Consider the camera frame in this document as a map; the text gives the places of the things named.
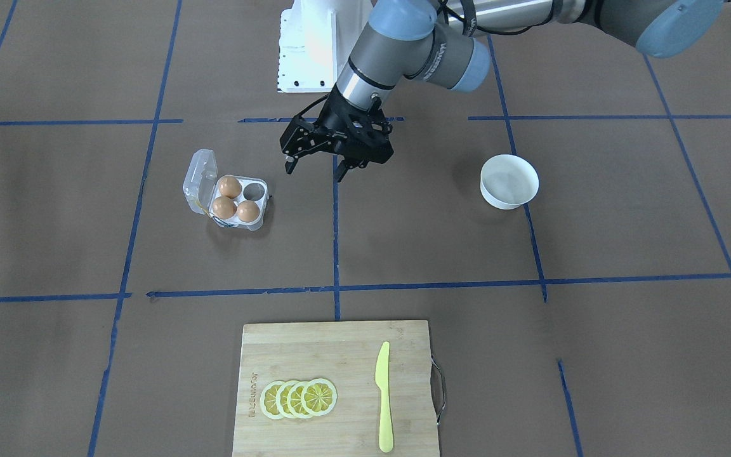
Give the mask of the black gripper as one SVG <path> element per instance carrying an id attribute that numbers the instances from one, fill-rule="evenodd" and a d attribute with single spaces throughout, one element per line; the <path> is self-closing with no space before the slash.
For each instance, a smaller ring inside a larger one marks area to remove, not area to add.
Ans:
<path id="1" fill-rule="evenodd" d="M 325 152 L 343 157 L 334 182 L 356 167 L 386 164 L 393 156 L 392 125 L 382 111 L 383 99 L 373 95 L 365 110 L 355 107 L 334 88 L 290 119 L 280 136 L 285 171 L 291 175 L 299 159 Z"/>

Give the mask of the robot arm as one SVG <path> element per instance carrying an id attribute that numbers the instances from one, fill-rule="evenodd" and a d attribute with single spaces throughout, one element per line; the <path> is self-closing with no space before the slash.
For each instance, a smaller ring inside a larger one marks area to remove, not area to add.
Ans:
<path id="1" fill-rule="evenodd" d="M 317 152 L 339 156 L 336 182 L 351 169 L 388 162 L 392 126 L 382 108 L 400 79 L 476 90 L 491 64 L 481 35 L 583 23 L 641 54 L 669 58 L 696 43 L 722 8 L 722 1 L 378 1 L 331 92 L 319 99 L 316 121 L 298 112 L 280 136 L 285 171 Z"/>

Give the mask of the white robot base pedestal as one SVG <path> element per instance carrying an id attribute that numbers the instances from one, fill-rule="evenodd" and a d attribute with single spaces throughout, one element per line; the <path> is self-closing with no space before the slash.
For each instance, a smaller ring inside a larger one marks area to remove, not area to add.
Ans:
<path id="1" fill-rule="evenodd" d="M 327 93 L 373 10 L 371 1 L 295 1 L 280 15 L 279 93 Z"/>

